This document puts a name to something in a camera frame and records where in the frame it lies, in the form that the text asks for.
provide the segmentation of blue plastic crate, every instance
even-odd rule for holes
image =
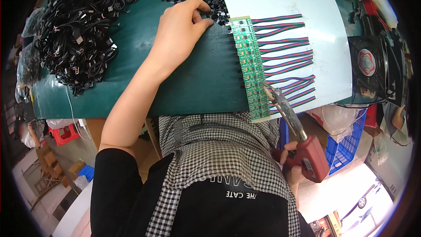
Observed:
[[[90,167],[88,165],[84,166],[80,171],[79,171],[79,176],[86,176],[86,179],[88,182],[92,181],[93,179],[93,172],[95,171],[95,169],[93,167]]]
[[[354,123],[354,130],[352,135],[347,135],[338,144],[330,135],[328,135],[328,145],[326,146],[325,156],[330,167],[329,175],[343,168],[350,163],[355,156],[358,144],[361,139],[362,130],[364,129],[364,122],[366,121],[366,109],[358,113],[361,117]]]

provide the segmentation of fan label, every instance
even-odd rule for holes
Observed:
[[[376,71],[376,61],[370,50],[360,49],[358,53],[358,67],[365,76],[372,76]]]

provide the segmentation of white cable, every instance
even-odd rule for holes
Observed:
[[[92,139],[91,139],[91,137],[89,136],[89,134],[87,133],[87,130],[86,130],[86,129],[85,129],[85,131],[86,131],[87,136],[89,137],[89,140],[88,140],[88,139],[86,139],[86,138],[83,138],[83,137],[82,137],[82,134],[80,133],[80,130],[79,130],[79,129],[77,129],[77,125],[76,125],[76,122],[75,122],[75,116],[73,115],[73,107],[71,106],[71,101],[70,101],[69,90],[67,89],[67,86],[66,86],[66,85],[65,85],[65,88],[66,88],[67,99],[69,100],[69,104],[70,104],[70,109],[71,109],[71,118],[73,119],[73,123],[75,124],[75,128],[76,128],[77,133],[79,134],[79,136],[80,136],[80,138],[81,138],[81,139],[86,140],[86,141],[92,141]]]

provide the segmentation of green workbench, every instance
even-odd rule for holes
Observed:
[[[352,2],[357,1],[336,2],[347,35],[361,35],[361,24],[349,23]],[[126,7],[131,13],[120,13],[120,27],[111,31],[118,55],[110,63],[103,82],[71,98],[75,118],[108,116],[148,55],[161,14],[171,6],[161,0],[138,0]],[[237,72],[240,66],[236,64],[234,41],[227,32],[226,26],[214,24],[203,34],[190,57],[159,88],[150,115],[248,110],[247,96],[238,80],[241,75]],[[65,88],[55,81],[54,75],[48,75],[45,69],[42,71],[40,81],[33,88],[37,118],[71,118]]]

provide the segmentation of checkered shirt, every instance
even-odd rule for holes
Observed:
[[[215,176],[242,179],[253,189],[287,200],[288,236],[300,236],[294,194],[271,157],[279,120],[252,124],[248,112],[161,116],[163,156],[175,153],[146,236],[170,236],[182,190]]]

